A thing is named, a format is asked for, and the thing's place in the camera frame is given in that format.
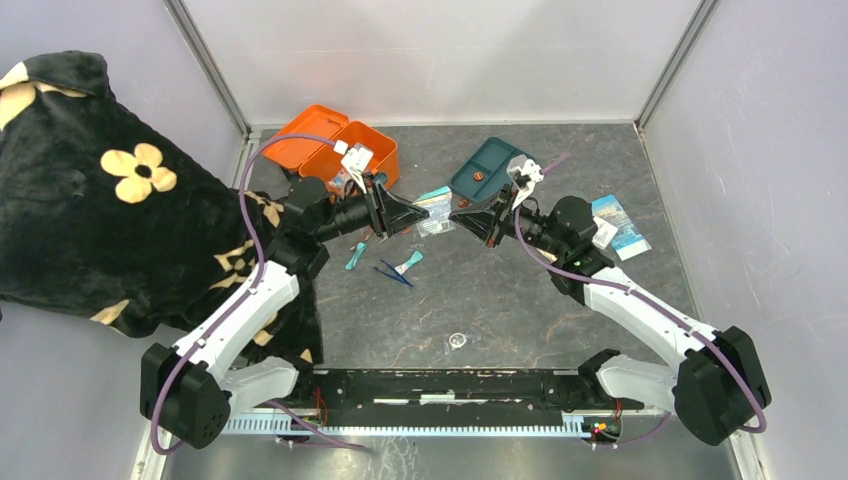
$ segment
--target black blanket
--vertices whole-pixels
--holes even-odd
[[[248,196],[267,245],[282,206]],[[130,337],[191,330],[244,282],[252,247],[237,193],[118,103],[102,56],[40,55],[0,80],[1,299]],[[316,315],[302,292],[245,354],[320,362]]]

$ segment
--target orange lid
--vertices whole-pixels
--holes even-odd
[[[348,123],[347,115],[323,105],[312,105],[274,136],[284,133],[309,133],[333,139]],[[283,140],[266,148],[262,153],[287,170],[297,170],[323,145],[314,140]]]

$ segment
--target metal corner post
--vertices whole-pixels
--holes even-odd
[[[666,63],[663,68],[660,78],[654,85],[654,89],[651,90],[651,94],[648,95],[648,100],[645,102],[645,106],[642,107],[642,111],[640,111],[639,115],[636,117],[635,123],[637,128],[645,128],[648,122],[650,122],[651,117],[654,115],[654,112],[656,112],[657,107],[662,101],[662,98],[665,96],[666,91],[668,91],[668,87],[677,76],[680,66],[686,61],[686,57],[689,56],[692,46],[697,41],[701,31],[704,29],[704,26],[712,16],[716,5],[718,5],[720,1],[721,0],[701,0],[698,4],[698,8],[689,20],[689,24],[686,25],[686,30],[683,31],[683,35],[677,42],[677,46],[674,47],[674,51],[668,59],[668,63]]]
[[[244,113],[242,113],[241,108],[239,108],[233,92],[230,91],[227,82],[224,81],[224,76],[218,69],[218,65],[215,63],[209,47],[203,41],[203,37],[200,35],[200,31],[197,29],[194,20],[191,18],[185,2],[183,0],[164,0],[164,2],[171,16],[174,18],[174,22],[176,22],[177,27],[180,29],[180,33],[182,33],[183,38],[185,38],[186,43],[195,58],[197,58],[197,63],[215,90],[215,94],[221,100],[221,104],[227,111],[227,115],[230,117],[233,125],[246,138],[250,135],[250,125],[247,123],[247,119]]]

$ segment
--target orange case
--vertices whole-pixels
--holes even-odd
[[[351,122],[347,115],[323,105],[307,108],[277,135],[285,133],[310,133],[331,140],[343,140],[350,146],[361,143],[374,152],[368,169],[375,175],[385,173],[386,187],[391,187],[400,175],[397,142],[362,122]],[[342,169],[342,156],[333,151],[333,147],[313,140],[284,140],[262,153],[290,172],[297,172],[302,177],[318,177],[325,183]],[[329,185],[327,188],[341,193]]]

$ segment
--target blue tweezers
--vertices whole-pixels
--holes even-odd
[[[389,267],[389,270],[391,270],[392,273],[384,272],[377,267],[374,267],[374,270],[382,273],[383,275],[391,278],[392,280],[394,280],[396,282],[400,282],[400,283],[408,286],[409,288],[413,288],[412,284],[409,283],[409,280],[407,280],[403,275],[401,275],[397,270],[395,270],[395,267],[393,267],[389,262],[387,262],[385,260],[380,260],[380,261],[383,262],[383,264],[385,266]]]

